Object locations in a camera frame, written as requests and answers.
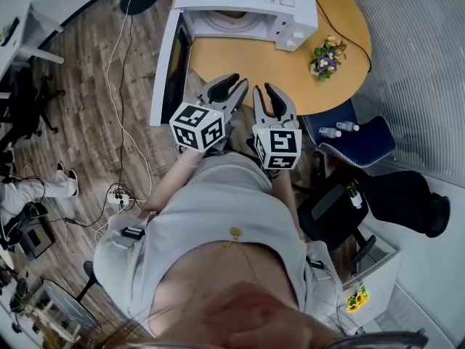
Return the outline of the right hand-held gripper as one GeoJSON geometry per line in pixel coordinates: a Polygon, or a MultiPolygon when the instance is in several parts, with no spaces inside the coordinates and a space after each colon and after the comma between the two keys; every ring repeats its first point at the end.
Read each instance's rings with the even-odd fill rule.
{"type": "Polygon", "coordinates": [[[302,152],[302,131],[296,120],[294,102],[274,84],[265,83],[264,88],[270,98],[273,115],[267,112],[262,91],[253,88],[254,147],[266,170],[292,170],[302,152]]]}

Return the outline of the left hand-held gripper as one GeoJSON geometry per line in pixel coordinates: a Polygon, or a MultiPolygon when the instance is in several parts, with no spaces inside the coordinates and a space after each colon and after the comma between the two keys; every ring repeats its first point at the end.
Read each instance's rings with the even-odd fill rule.
{"type": "Polygon", "coordinates": [[[169,120],[179,146],[200,153],[223,150],[249,88],[248,79],[239,78],[238,73],[220,76],[203,85],[195,103],[181,103],[169,120]]]}

